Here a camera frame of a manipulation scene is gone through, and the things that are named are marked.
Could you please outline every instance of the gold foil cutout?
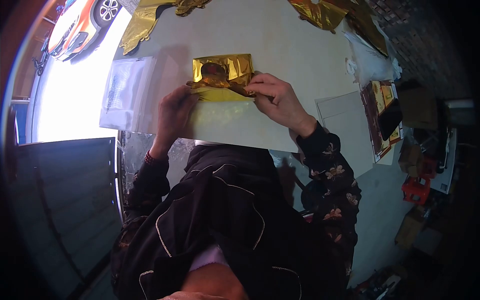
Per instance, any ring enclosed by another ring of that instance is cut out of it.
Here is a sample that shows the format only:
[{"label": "gold foil cutout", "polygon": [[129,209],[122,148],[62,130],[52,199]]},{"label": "gold foil cutout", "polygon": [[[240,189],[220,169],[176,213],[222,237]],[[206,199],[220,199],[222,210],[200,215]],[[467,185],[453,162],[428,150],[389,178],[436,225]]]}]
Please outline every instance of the gold foil cutout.
[{"label": "gold foil cutout", "polygon": [[372,21],[372,15],[375,15],[373,9],[364,0],[328,0],[330,3],[348,10],[346,16],[350,27],[356,30],[357,34],[374,46],[381,54],[388,57],[387,44],[385,37],[378,31],[377,26]]},{"label": "gold foil cutout", "polygon": [[158,21],[156,18],[156,10],[159,6],[177,6],[175,14],[179,17],[184,17],[189,15],[195,8],[205,8],[205,5],[210,1],[211,0],[140,0],[121,38],[120,47],[123,48],[123,55],[135,49],[140,42],[150,38],[150,33]]},{"label": "gold foil cutout", "polygon": [[346,9],[322,0],[319,0],[317,4],[313,4],[312,0],[288,1],[300,14],[299,18],[301,20],[306,20],[312,25],[323,30],[329,30],[332,33],[335,33],[335,28],[348,12]]},{"label": "gold foil cutout", "polygon": [[209,56],[193,60],[193,81],[187,85],[200,93],[203,101],[245,101],[255,97],[243,89],[252,77],[250,54]]},{"label": "gold foil cutout", "polygon": [[300,14],[300,19],[335,33],[335,28],[345,17],[348,24],[381,54],[388,57],[384,36],[372,21],[375,12],[364,0],[288,0]]},{"label": "gold foil cutout", "polygon": [[205,8],[205,5],[211,0],[177,0],[175,1],[175,14],[179,17],[189,15],[195,8]]}]

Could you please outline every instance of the red plastic stool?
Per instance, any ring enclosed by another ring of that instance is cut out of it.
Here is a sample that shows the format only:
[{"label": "red plastic stool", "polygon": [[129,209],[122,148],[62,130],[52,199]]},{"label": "red plastic stool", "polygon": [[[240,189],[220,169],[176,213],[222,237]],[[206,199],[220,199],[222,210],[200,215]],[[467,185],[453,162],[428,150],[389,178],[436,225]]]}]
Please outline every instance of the red plastic stool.
[{"label": "red plastic stool", "polygon": [[435,176],[437,176],[437,161],[428,156],[424,156],[420,177],[433,179]]},{"label": "red plastic stool", "polygon": [[415,203],[417,205],[424,205],[430,193],[430,179],[421,177],[408,176],[405,183],[402,184],[403,201]]}]

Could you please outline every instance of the woman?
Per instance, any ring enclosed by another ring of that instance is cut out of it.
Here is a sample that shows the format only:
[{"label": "woman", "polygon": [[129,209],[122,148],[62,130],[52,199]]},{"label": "woman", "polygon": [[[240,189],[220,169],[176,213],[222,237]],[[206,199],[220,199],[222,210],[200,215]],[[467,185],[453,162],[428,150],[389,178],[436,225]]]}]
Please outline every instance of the woman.
[{"label": "woman", "polygon": [[298,134],[303,163],[326,188],[312,222],[285,201],[265,149],[197,145],[186,175],[170,189],[167,153],[197,101],[189,89],[179,87],[159,103],[157,135],[112,251],[117,297],[343,298],[361,190],[339,138],[306,113],[290,84],[259,74],[246,91],[257,94],[262,113]]}]

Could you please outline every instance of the clear plastic bag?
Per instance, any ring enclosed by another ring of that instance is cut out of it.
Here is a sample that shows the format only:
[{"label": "clear plastic bag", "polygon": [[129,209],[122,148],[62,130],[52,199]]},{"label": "clear plastic bag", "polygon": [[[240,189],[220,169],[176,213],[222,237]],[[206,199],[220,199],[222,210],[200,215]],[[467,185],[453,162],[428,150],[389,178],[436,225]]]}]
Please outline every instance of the clear plastic bag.
[{"label": "clear plastic bag", "polygon": [[100,127],[132,131],[148,95],[154,57],[114,60],[108,74]]}]

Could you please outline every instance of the left hand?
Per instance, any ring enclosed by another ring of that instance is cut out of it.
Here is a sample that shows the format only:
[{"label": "left hand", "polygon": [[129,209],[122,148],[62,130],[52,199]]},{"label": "left hand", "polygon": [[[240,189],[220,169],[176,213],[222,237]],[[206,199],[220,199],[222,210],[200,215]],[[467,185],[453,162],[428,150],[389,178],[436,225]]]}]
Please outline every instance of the left hand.
[{"label": "left hand", "polygon": [[198,101],[198,95],[191,95],[190,90],[182,85],[158,103],[158,128],[150,148],[151,157],[167,158],[168,150],[187,125],[189,113]]}]

